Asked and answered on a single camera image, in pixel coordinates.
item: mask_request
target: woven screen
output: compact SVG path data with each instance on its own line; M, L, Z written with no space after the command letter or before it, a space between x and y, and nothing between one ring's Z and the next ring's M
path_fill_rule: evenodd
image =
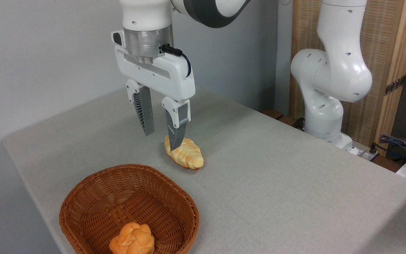
M401 17L403 0L368 0L361 31L364 61L372 72L368 95L357 103L343 102L342 131L356 142L373 142L385 95L390 60ZM306 48L324 49L317 36L320 0L294 0L292 57ZM305 117L300 88L293 77L290 84L290 116Z

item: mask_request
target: metal hinge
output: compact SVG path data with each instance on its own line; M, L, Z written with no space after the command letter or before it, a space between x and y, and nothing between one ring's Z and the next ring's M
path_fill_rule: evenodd
M405 77L406 77L406 75L404 75L400 79L392 82L391 84L387 85L386 89L385 89L385 95L388 95L389 93L393 92L397 88L401 87L405 81Z

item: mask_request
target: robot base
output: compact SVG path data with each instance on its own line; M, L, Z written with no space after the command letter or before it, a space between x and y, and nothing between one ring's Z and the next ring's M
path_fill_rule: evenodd
M327 143L330 143L338 148L343 149L344 151L348 151L349 153L358 155L358 149L353 145L353 141L351 137L345 135L344 133L340 133L336 137L332 138L319 138Z

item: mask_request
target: bread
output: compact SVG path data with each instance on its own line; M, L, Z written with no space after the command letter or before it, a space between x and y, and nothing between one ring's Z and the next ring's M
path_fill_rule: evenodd
M147 224L126 224L109 243L113 254L153 254L154 237Z
M166 136L164 145L168 156L177 164L187 169L199 169L203 167L204 161L200 148L192 140L184 138L179 148L170 151L169 136Z

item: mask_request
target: white wall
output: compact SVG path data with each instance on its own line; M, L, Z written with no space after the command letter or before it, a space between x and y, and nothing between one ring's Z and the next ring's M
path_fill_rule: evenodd
M275 0L252 0L223 29L174 17L197 85L258 110L273 106L276 10ZM119 29L116 0L0 0L0 141L122 88L110 40ZM0 253L58 253L1 146Z

